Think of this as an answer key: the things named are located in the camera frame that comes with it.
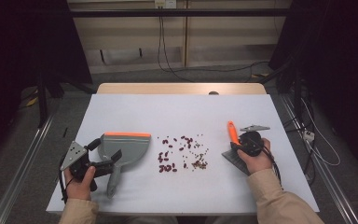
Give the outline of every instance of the person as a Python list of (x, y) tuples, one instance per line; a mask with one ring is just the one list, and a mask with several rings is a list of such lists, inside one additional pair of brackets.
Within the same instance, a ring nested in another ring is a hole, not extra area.
[[(264, 146), (270, 152), (270, 141), (263, 138)], [(249, 187), (255, 197), (258, 223), (323, 223), (312, 208), (301, 198), (291, 192), (283, 191), (280, 181), (272, 170), (271, 160), (265, 153), (250, 157), (238, 150), (240, 158), (246, 162), (250, 172)], [(71, 181), (67, 187), (68, 202), (63, 210), (60, 223), (95, 223), (98, 204), (92, 202), (90, 182), (95, 168), (90, 167), (82, 182)], [(64, 171), (68, 183), (73, 177), (68, 169)], [(172, 217), (156, 218), (157, 222), (144, 223), (177, 223)], [(239, 217), (208, 217), (207, 223), (245, 223)]]

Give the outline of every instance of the beige sleeve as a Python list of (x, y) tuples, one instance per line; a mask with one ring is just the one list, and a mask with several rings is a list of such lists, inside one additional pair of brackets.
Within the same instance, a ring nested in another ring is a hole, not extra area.
[(95, 223), (98, 214), (98, 204), (80, 200), (68, 199), (63, 209), (60, 223), (90, 224)]
[(271, 169), (250, 175), (248, 183), (256, 199), (258, 223), (323, 223), (304, 200), (282, 190)]

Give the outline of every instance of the white tabletop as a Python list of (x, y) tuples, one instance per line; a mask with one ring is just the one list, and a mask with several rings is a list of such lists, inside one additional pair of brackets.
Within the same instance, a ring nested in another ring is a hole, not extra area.
[[(222, 155), (230, 150), (227, 122), (240, 128), (269, 126), (261, 135), (281, 171), (282, 186), (304, 199), (316, 212), (318, 206), (302, 174), (269, 95), (121, 95), (96, 94), (81, 124), (76, 141), (86, 145), (105, 132), (151, 133), (149, 149), (134, 165), (122, 170), (116, 195), (105, 196), (108, 176), (96, 178), (92, 200), (100, 212), (121, 215), (243, 215), (254, 214), (255, 200), (242, 173)], [(179, 150), (181, 136), (192, 137), (198, 148)], [(168, 139), (171, 148), (162, 144)], [(159, 172), (160, 152), (168, 151), (167, 164), (177, 172)], [(193, 169), (195, 154), (206, 152), (206, 169)], [(100, 161), (97, 150), (89, 154)], [(59, 185), (47, 211), (60, 213), (64, 204)]]

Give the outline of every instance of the white cable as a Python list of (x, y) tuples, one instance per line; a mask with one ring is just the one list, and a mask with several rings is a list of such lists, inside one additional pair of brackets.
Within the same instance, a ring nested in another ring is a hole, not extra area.
[(331, 147), (331, 149), (333, 149), (334, 153), (336, 153), (336, 156), (338, 158), (338, 162), (337, 163), (331, 163), (326, 161), (321, 154), (319, 154), (318, 152), (316, 152), (312, 147), (310, 147), (310, 149), (315, 153), (315, 155), (317, 157), (319, 157), (319, 159), (321, 159), (324, 163), (332, 165), (332, 166), (338, 166), (341, 164), (341, 158), (339, 157), (338, 153), (336, 152), (336, 150), (334, 149), (334, 147), (327, 141), (327, 139), (324, 137), (324, 135), (321, 133), (321, 131), (319, 131), (318, 127), (315, 124), (315, 121), (313, 121), (312, 115), (310, 114), (310, 110), (307, 107), (307, 104), (305, 103), (304, 99), (301, 98), (301, 101), (303, 102), (304, 106), (307, 108), (307, 112), (310, 115), (310, 120), (313, 123), (313, 126), (315, 127), (316, 131), (321, 135), (321, 137), (324, 139), (324, 141)]

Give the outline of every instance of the dustpan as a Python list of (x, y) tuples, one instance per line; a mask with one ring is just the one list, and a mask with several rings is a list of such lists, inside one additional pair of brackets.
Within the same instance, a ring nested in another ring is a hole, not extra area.
[(98, 154), (103, 161), (110, 158), (119, 150), (122, 156), (115, 163), (113, 173), (109, 177), (106, 194), (113, 198), (120, 179), (121, 167), (140, 160), (149, 148), (150, 133), (104, 133), (102, 143), (98, 147)]

